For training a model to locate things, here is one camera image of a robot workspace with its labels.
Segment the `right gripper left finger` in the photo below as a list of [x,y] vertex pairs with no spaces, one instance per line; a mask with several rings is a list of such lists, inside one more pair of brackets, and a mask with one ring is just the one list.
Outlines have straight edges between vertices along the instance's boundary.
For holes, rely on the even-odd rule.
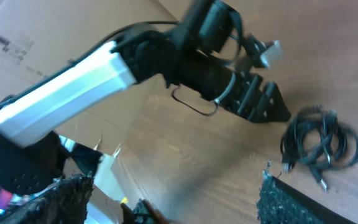
[[4,212],[0,224],[84,223],[93,190],[91,176],[73,175],[27,203]]

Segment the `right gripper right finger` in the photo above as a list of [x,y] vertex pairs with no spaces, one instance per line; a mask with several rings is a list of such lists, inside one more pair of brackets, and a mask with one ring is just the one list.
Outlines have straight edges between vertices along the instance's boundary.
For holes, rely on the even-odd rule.
[[353,224],[270,173],[262,171],[257,219],[261,224]]

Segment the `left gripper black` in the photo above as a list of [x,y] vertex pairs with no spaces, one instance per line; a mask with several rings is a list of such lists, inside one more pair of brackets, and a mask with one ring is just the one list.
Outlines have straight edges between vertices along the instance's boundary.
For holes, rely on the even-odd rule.
[[[245,49],[246,42],[255,42],[256,48],[263,45],[252,34],[245,37],[236,37],[234,34],[229,34],[230,38],[234,39],[238,46]],[[249,79],[244,84],[244,90],[241,93],[240,105],[236,110],[236,114],[242,118],[248,118],[250,114],[250,122],[252,123],[270,123],[270,122],[287,122],[291,118],[291,113],[282,98],[278,86],[274,82],[267,82],[264,86],[262,95],[255,105],[258,96],[259,87],[262,84],[263,78],[258,74],[250,74]],[[215,105],[214,111],[211,113],[204,113],[194,109],[195,112],[203,116],[212,116],[218,110],[219,104],[227,97],[233,89],[236,82],[235,72],[231,72],[231,78],[224,91],[213,100]]]

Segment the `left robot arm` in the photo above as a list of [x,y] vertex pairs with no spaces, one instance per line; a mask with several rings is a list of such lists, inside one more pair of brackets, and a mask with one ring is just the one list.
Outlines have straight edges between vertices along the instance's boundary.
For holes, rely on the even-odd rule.
[[154,21],[120,28],[0,102],[0,187],[17,195],[43,191],[62,176],[70,156],[55,128],[157,74],[251,123],[286,122],[291,114],[277,84],[255,72],[281,51],[276,40],[245,34],[241,15],[222,1],[194,1],[165,32]]

